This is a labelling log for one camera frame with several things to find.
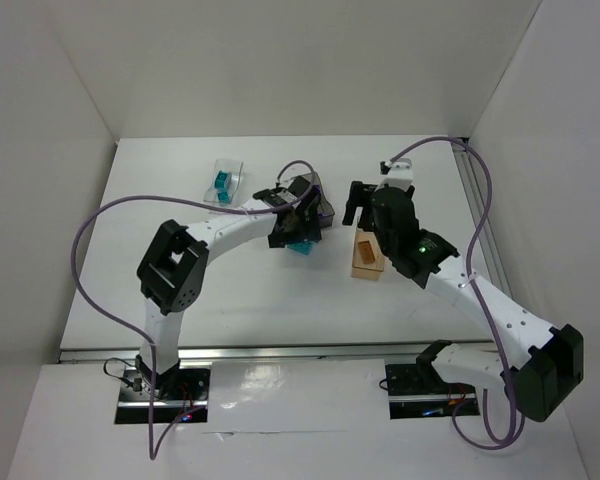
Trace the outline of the teal long lego brick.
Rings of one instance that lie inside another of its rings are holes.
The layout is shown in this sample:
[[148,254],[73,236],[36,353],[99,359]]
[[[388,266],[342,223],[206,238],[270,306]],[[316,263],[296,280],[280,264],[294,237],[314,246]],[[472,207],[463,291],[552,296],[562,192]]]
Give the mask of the teal long lego brick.
[[312,252],[313,246],[314,246],[313,242],[304,241],[304,242],[296,242],[296,243],[288,244],[286,246],[286,248],[289,250],[292,250],[296,253],[307,256]]

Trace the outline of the small teal lego brick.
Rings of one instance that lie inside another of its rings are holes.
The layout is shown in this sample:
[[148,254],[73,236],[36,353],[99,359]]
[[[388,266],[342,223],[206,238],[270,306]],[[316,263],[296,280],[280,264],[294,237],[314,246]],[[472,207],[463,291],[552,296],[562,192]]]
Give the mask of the small teal lego brick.
[[218,171],[214,179],[214,188],[216,190],[226,191],[231,185],[232,173],[227,171]]

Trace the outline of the orange lego plate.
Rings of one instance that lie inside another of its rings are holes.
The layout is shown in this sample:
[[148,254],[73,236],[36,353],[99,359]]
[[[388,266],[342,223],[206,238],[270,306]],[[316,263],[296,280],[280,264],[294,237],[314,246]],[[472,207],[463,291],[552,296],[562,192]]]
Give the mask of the orange lego plate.
[[364,265],[373,265],[376,263],[376,255],[370,241],[364,240],[357,243],[361,262]]

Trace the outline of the teal oval lego piece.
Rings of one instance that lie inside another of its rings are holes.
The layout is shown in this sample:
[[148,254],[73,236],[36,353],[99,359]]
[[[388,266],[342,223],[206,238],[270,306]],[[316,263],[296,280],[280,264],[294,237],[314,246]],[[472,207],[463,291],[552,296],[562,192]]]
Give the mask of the teal oval lego piece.
[[219,204],[230,205],[232,203],[232,196],[227,191],[217,191],[216,196]]

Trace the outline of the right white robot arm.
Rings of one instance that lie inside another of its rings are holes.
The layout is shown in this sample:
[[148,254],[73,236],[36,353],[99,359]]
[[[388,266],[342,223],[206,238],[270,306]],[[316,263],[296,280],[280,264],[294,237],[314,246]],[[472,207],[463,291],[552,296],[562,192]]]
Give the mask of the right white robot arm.
[[417,357],[422,376],[500,391],[524,417],[546,421],[583,380],[582,334],[530,313],[468,267],[455,246],[421,228],[409,161],[383,165],[381,175],[377,185],[351,183],[344,224],[373,234],[400,275],[483,327],[501,349],[487,353],[437,340]]

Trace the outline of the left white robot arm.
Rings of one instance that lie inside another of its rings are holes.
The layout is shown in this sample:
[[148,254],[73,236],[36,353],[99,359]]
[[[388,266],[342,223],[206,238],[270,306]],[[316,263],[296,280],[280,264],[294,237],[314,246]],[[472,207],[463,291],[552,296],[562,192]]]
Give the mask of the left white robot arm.
[[317,176],[307,174],[255,193],[235,213],[190,225],[168,220],[159,227],[137,270],[149,338],[136,368],[146,381],[160,389],[177,375],[184,312],[199,299],[206,268],[259,238],[271,249],[320,241],[320,201]]

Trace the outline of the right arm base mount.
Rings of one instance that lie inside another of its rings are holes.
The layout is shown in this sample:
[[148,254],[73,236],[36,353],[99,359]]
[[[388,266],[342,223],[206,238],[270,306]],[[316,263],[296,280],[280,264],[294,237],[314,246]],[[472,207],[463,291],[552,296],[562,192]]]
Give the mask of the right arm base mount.
[[465,384],[426,381],[415,364],[386,364],[385,377],[378,382],[388,394],[392,420],[478,416],[475,389]]

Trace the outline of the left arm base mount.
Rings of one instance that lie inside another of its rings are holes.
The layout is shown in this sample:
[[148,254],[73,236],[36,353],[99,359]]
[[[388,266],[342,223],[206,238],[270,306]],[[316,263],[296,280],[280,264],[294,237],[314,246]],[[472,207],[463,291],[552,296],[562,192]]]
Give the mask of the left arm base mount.
[[[103,373],[120,385],[114,423],[147,424],[151,389],[143,376],[129,361],[117,357],[104,362]],[[210,374],[209,368],[202,367],[178,371],[175,380],[163,385],[156,394],[154,422],[169,424],[180,416],[180,423],[206,423]]]

